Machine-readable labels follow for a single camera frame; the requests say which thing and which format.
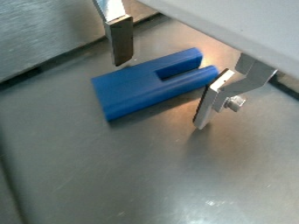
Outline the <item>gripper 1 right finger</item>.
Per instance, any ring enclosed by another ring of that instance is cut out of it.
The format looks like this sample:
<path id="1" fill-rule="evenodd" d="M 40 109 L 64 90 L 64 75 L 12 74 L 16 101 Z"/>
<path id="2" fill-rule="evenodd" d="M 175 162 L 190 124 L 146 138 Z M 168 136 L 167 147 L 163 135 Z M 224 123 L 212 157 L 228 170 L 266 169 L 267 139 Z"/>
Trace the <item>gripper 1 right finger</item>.
<path id="1" fill-rule="evenodd" d="M 226 68 L 206 87 L 192 119 L 195 127 L 202 130 L 223 109 L 238 112 L 247 101 L 242 94 L 263 87 L 275 74 L 275 68 L 242 53 L 235 71 Z"/>

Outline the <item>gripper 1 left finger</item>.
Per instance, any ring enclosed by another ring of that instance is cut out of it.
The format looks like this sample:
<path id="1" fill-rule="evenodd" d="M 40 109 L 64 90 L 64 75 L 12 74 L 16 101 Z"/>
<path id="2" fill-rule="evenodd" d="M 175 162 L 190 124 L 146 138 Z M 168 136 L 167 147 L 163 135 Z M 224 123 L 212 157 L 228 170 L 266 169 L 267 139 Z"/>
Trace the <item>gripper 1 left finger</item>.
<path id="1" fill-rule="evenodd" d="M 134 18 L 127 14 L 121 0 L 92 0 L 103 19 L 115 66 L 134 56 Z"/>

